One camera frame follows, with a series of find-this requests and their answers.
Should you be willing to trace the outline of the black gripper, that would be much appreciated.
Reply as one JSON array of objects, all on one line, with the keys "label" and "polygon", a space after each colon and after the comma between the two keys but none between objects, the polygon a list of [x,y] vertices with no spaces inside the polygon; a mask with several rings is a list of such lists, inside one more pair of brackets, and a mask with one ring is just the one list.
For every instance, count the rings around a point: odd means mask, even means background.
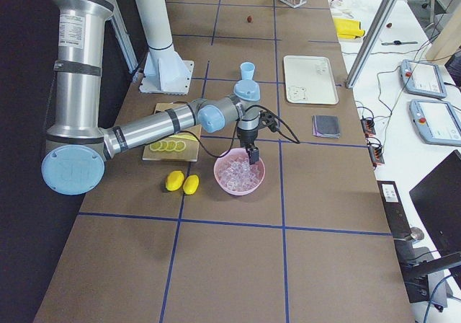
[{"label": "black gripper", "polygon": [[249,164],[256,164],[259,161],[259,149],[254,145],[259,130],[270,129],[275,133],[279,130],[275,114],[262,109],[251,109],[246,112],[243,120],[238,122],[237,136],[240,146],[246,150]]}]

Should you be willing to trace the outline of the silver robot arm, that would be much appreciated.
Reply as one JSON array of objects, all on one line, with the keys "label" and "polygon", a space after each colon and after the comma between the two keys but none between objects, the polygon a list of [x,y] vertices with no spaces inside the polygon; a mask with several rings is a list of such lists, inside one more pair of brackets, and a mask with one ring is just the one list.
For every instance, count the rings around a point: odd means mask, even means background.
[{"label": "silver robot arm", "polygon": [[251,164],[259,160],[259,130],[279,129],[273,112],[259,103],[259,85],[242,77],[233,92],[219,100],[196,99],[133,122],[99,127],[104,29],[120,20],[116,0],[53,0],[60,10],[55,122],[46,132],[41,172],[49,188],[80,195],[101,181],[105,163],[116,154],[200,125],[208,133],[234,124]]}]

